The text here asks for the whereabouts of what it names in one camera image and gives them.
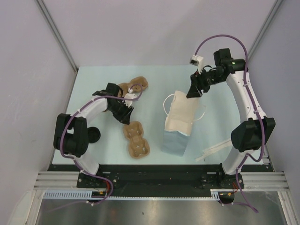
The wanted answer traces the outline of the light blue paper bag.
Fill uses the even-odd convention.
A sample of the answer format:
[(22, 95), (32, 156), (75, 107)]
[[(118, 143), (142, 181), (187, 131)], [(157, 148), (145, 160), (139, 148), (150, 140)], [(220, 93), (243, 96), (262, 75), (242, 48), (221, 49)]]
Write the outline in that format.
[(178, 90), (168, 96), (170, 97), (173, 99), (169, 111), (163, 103), (166, 119), (162, 151), (182, 157), (188, 146), (193, 124), (201, 119), (201, 117), (195, 118), (199, 108), (199, 99), (186, 98), (186, 93)]

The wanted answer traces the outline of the brown cardboard cup carrier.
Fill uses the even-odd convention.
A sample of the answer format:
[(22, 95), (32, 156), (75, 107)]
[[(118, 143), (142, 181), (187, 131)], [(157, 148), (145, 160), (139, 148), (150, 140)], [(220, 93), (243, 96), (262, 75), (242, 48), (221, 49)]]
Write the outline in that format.
[(123, 126), (124, 137), (129, 141), (128, 152), (134, 159), (141, 159), (148, 156), (150, 147), (148, 141), (143, 137), (143, 127), (140, 122), (132, 121), (129, 125)]

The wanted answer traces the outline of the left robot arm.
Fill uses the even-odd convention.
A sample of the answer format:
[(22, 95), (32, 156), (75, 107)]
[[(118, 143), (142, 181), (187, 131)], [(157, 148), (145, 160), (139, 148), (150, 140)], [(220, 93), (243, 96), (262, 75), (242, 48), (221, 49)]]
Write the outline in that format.
[(98, 173), (97, 163), (88, 152), (88, 123), (100, 113), (110, 111), (113, 117), (122, 124), (130, 123), (133, 111), (132, 102), (139, 99), (131, 86), (127, 91), (114, 83), (108, 83), (105, 90), (96, 91), (84, 106), (74, 114), (58, 115), (54, 132), (53, 146), (62, 157), (74, 161), (81, 172), (89, 174), (87, 182), (97, 188), (103, 184), (104, 178)]

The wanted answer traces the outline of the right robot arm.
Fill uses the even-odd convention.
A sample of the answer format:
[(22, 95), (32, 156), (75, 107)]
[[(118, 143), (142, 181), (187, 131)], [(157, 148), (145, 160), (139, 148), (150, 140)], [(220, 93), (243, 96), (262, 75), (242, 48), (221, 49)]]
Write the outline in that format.
[(240, 125), (231, 132), (232, 149), (221, 164), (223, 172), (216, 176), (221, 188), (233, 183), (245, 161), (251, 158), (255, 162), (262, 160), (265, 145), (275, 128), (274, 118), (269, 118), (261, 108), (250, 83), (246, 61), (234, 59), (228, 48), (213, 54), (215, 67), (206, 70), (204, 58), (194, 54), (190, 64), (197, 70), (190, 76), (191, 86), (187, 98), (200, 98), (210, 87), (222, 82), (229, 86), (240, 114)]

